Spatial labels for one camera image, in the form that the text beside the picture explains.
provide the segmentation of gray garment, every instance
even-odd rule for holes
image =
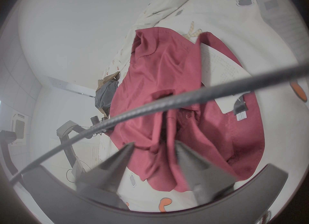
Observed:
[[[109,115],[109,108],[112,103],[112,99],[118,88],[118,81],[108,80],[95,95],[95,107],[97,109],[102,108],[106,115]]]

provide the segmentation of white wall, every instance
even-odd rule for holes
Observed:
[[[50,139],[59,140],[56,130],[72,120],[80,126],[91,126],[90,118],[103,117],[94,105],[94,98],[58,88],[43,87],[37,99],[31,126],[31,160],[50,150]],[[81,142],[99,144],[99,136],[83,139]],[[49,162],[43,163],[49,169]]]
[[[150,0],[23,0],[22,49],[44,75],[91,89]]]
[[[30,163],[30,127],[34,106],[41,90],[41,84],[36,79],[21,49],[17,17],[19,6],[10,13],[0,31],[0,130],[12,129],[12,112],[17,110],[28,116],[26,145],[10,146],[12,162],[18,170]],[[4,166],[2,152],[1,164]],[[8,177],[11,174],[4,166]]]

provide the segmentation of brown garment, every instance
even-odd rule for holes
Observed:
[[[115,72],[114,74],[112,74],[112,75],[109,75],[109,76],[106,76],[105,78],[103,78],[103,79],[99,79],[98,80],[98,88],[97,88],[97,90],[95,91],[95,92],[97,92],[102,86],[103,86],[103,84],[104,83],[106,83],[107,81],[109,81],[109,80],[115,80],[115,81],[118,81],[119,80],[119,73],[120,72]]]

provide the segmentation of red fabric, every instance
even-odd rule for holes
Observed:
[[[116,116],[168,95],[201,87],[200,43],[222,52],[240,65],[233,53],[213,34],[196,44],[167,28],[136,31],[129,71],[112,100]],[[261,160],[265,140],[254,93],[244,96],[247,118],[223,114],[215,101],[131,119],[116,125],[110,138],[118,149],[136,141],[128,168],[159,191],[187,191],[174,152],[175,139],[238,180],[248,179]]]

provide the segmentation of clothing label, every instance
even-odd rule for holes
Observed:
[[[212,47],[201,43],[202,83],[205,87],[219,85],[234,80],[250,77],[240,65]],[[243,94],[231,95],[215,99],[222,113],[234,109],[237,99]]]
[[[243,111],[243,112],[241,112],[241,113],[239,113],[239,114],[236,114],[236,118],[237,118],[237,121],[241,121],[241,120],[247,118],[247,113],[246,113],[246,111]]]

